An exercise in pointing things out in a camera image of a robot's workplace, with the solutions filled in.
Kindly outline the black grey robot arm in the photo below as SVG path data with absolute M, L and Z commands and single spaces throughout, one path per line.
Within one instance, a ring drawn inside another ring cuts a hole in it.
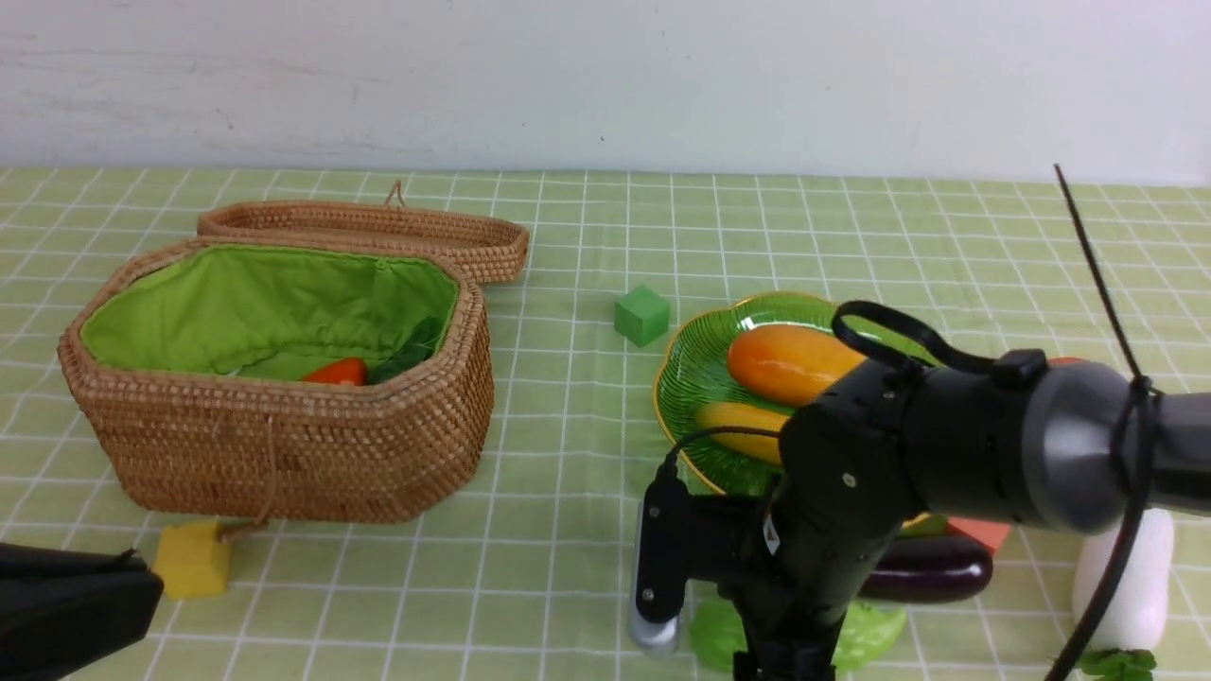
M 711 580 L 744 622 L 736 680 L 834 679 L 836 642 L 903 521 L 940 513 L 1094 534 L 1146 507 L 1209 514 L 1209 395 L 1011 351 L 981 372 L 869 361 L 792 414 L 784 477 Z

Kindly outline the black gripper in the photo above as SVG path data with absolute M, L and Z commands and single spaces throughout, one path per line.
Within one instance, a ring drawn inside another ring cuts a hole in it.
M 744 624 L 735 680 L 834 680 L 836 642 L 859 590 L 900 523 L 874 510 L 817 510 L 790 492 L 761 500 L 746 526 L 739 570 L 717 585 Z

